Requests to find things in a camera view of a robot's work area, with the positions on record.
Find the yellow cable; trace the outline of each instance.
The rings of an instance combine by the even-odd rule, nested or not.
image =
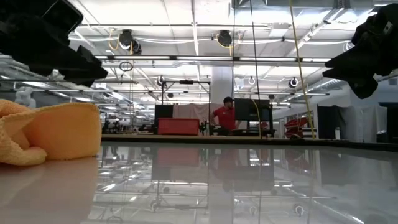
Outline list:
[[[256,106],[256,109],[257,109],[257,117],[259,118],[259,137],[260,137],[260,139],[262,139],[262,136],[261,136],[261,119],[260,119],[259,107],[257,106],[257,103],[254,101],[254,99],[251,99],[251,101],[253,101],[254,106]]]
[[[131,45],[130,45],[130,55],[132,55],[132,48],[133,48],[133,44],[132,44],[132,42],[131,42]]]
[[[113,32],[113,30],[111,29],[111,33],[109,34],[108,45],[109,45],[109,47],[110,47],[112,50],[117,50],[117,49],[119,48],[119,37],[120,37],[120,34],[118,35],[118,43],[116,44],[116,47],[112,47],[112,45],[111,45],[111,40],[110,40],[110,38],[111,38],[111,36],[112,36],[112,32]]]
[[[298,68],[300,70],[300,78],[301,78],[301,84],[303,86],[303,93],[304,93],[304,100],[305,100],[305,106],[307,107],[307,113],[308,113],[308,122],[310,123],[311,127],[311,132],[312,132],[312,139],[315,139],[315,132],[313,130],[313,124],[312,124],[312,116],[311,116],[311,111],[310,111],[310,105],[308,103],[308,96],[307,93],[305,92],[305,85],[304,85],[304,79],[303,79],[303,72],[301,69],[301,61],[300,61],[300,54],[299,54],[299,45],[297,44],[297,35],[296,35],[296,28],[294,25],[294,16],[293,16],[293,0],[289,1],[289,6],[290,6],[290,15],[292,16],[292,25],[293,25],[293,34],[294,34],[294,44],[296,46],[296,54],[297,54],[297,61],[298,61]]]

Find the microfiber towel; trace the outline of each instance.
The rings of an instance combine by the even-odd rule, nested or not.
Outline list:
[[[99,109],[65,103],[29,109],[0,100],[0,162],[17,166],[46,159],[95,156],[101,145]]]

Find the red container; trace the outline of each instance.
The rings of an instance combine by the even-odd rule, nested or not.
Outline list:
[[[198,135],[199,119],[159,118],[157,134]]]

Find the white column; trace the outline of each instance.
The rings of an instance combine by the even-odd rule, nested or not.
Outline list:
[[[212,103],[223,104],[224,98],[234,98],[232,67],[212,67],[211,98]]]

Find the monitor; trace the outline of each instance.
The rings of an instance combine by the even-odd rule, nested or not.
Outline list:
[[[269,100],[254,100],[259,108],[261,121],[270,121],[272,106]],[[257,108],[252,99],[235,98],[236,121],[258,121]]]

